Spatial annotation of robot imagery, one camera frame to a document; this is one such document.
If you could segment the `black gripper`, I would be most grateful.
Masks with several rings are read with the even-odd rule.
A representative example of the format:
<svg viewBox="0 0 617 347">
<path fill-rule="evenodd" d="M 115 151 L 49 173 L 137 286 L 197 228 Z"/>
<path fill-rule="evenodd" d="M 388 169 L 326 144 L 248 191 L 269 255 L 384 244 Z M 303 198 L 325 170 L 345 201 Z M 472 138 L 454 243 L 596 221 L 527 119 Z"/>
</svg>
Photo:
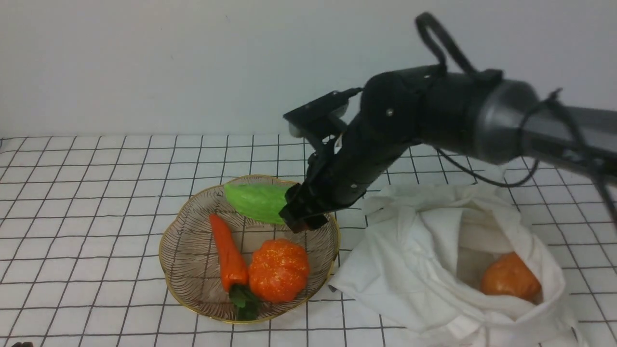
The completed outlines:
<svg viewBox="0 0 617 347">
<path fill-rule="evenodd" d="M 279 216 L 293 233 L 317 230 L 327 213 L 352 206 L 410 147 L 410 116 L 359 112 L 341 136 L 342 147 L 290 187 Z"/>
</svg>

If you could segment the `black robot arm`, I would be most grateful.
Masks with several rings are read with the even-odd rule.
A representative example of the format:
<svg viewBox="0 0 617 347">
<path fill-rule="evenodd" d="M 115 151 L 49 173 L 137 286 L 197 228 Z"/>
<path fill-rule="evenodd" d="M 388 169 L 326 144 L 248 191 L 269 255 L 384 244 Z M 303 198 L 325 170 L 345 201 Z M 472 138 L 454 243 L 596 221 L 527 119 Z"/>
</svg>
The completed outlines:
<svg viewBox="0 0 617 347">
<path fill-rule="evenodd" d="M 425 144 L 502 165 L 517 157 L 588 177 L 611 219 L 616 183 L 616 113 L 540 100 L 502 72 L 476 75 L 438 66 L 380 73 L 364 87 L 331 92 L 284 119 L 315 150 L 306 178 L 285 194 L 280 217 L 294 232 L 315 230 L 346 209 L 408 148 Z"/>
</svg>

